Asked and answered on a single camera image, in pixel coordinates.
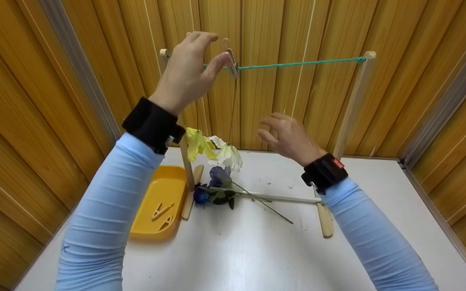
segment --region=red label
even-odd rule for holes
[[[338,159],[333,159],[333,162],[335,162],[335,164],[339,167],[339,168],[343,168],[344,167],[344,164],[338,160]]]

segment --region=light blue sleeve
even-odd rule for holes
[[[354,181],[346,178],[325,194],[325,204],[378,291],[438,290],[420,256]]]
[[[128,133],[116,142],[67,226],[56,290],[122,290],[127,238],[163,158]]]
[[[122,290],[127,238],[162,160],[127,133],[116,142],[67,226],[56,290]],[[416,252],[352,180],[329,189],[325,201],[377,290],[437,290]]]

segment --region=white table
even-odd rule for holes
[[[244,167],[235,182],[254,192],[313,197],[303,169],[274,153],[242,151]],[[200,156],[194,166],[205,164]],[[350,176],[390,218],[425,262],[440,290],[466,291],[466,263],[394,160],[344,158]],[[163,164],[182,165],[179,149]],[[324,239],[314,205],[274,202],[291,225],[250,199],[194,207],[176,237],[165,243],[129,241],[124,260],[125,291],[374,290],[366,271],[334,222]],[[52,290],[63,230],[48,244],[16,291]]]

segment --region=green rope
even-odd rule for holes
[[[326,64],[326,63],[338,63],[341,61],[356,61],[357,63],[361,63],[363,61],[366,61],[366,57],[351,57],[349,59],[322,59],[320,61],[301,61],[299,63],[244,66],[244,67],[237,67],[237,70],[250,70],[250,69],[258,69],[258,68],[274,68],[274,67],[288,67],[288,66],[301,66],[301,65],[317,65],[317,64]]]

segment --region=hand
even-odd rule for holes
[[[302,167],[327,154],[326,151],[314,145],[303,125],[290,116],[274,112],[262,119],[260,123],[274,129],[278,138],[264,129],[259,129],[258,135],[277,153],[295,160]]]
[[[177,116],[187,105],[206,94],[229,60],[228,53],[223,52],[203,70],[204,51],[217,39],[215,33],[187,34],[183,42],[174,48],[156,91],[149,100]]]

